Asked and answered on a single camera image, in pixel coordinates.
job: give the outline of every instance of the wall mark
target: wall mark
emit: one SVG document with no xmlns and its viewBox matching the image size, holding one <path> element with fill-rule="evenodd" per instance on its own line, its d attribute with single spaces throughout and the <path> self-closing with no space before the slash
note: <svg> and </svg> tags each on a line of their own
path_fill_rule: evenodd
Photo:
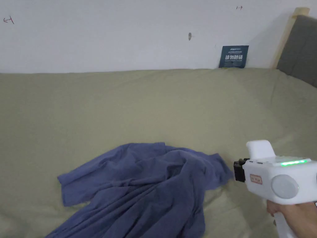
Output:
<svg viewBox="0 0 317 238">
<path fill-rule="evenodd" d="M 14 22 L 13 22 L 13 20 L 12 20 L 12 18 L 11 18 L 11 16 L 10 16 L 10 19 L 5 19 L 5 18 L 3 18 L 3 21 L 5 22 L 5 23 L 8 23 L 8 21 L 12 21 L 12 23 L 14 24 Z"/>
</svg>

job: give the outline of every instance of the green led light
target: green led light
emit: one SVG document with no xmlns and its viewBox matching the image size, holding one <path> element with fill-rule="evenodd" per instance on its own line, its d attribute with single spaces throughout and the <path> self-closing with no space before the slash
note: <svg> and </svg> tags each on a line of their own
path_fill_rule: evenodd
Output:
<svg viewBox="0 0 317 238">
<path fill-rule="evenodd" d="M 302 164 L 302 163 L 306 163 L 308 162 L 307 160 L 296 160 L 296 161 L 290 161 L 290 162 L 284 162 L 281 163 L 282 166 L 288 166 L 288 165 L 292 165 L 292 164 Z"/>
</svg>

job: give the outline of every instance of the black clamp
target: black clamp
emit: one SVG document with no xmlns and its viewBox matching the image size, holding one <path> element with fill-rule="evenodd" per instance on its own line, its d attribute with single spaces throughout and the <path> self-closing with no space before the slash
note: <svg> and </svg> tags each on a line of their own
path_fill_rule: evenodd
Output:
<svg viewBox="0 0 317 238">
<path fill-rule="evenodd" d="M 239 159 L 238 161 L 233 162 L 236 181 L 245 182 L 245 174 L 242 165 L 244 165 L 247 160 L 249 160 L 249 158 Z"/>
</svg>

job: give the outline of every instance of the device handle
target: device handle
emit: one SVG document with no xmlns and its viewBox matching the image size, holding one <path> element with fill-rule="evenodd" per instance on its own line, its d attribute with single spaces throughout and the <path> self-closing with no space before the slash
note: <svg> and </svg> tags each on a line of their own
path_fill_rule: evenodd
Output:
<svg viewBox="0 0 317 238">
<path fill-rule="evenodd" d="M 292 229 L 286 223 L 282 213 L 274 213 L 275 223 L 279 238 L 297 238 Z"/>
</svg>

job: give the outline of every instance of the beige sheet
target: beige sheet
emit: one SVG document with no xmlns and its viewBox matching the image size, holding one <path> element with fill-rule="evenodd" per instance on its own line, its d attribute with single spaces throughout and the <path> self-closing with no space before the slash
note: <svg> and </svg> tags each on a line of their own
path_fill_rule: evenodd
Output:
<svg viewBox="0 0 317 238">
<path fill-rule="evenodd" d="M 56 177 L 116 146 L 166 142 L 229 166 L 245 143 L 317 155 L 317 89 L 278 70 L 0 75 L 0 237 L 43 237 L 64 208 Z M 208 191 L 205 237 L 276 237 L 261 199 L 231 181 Z"/>
</svg>

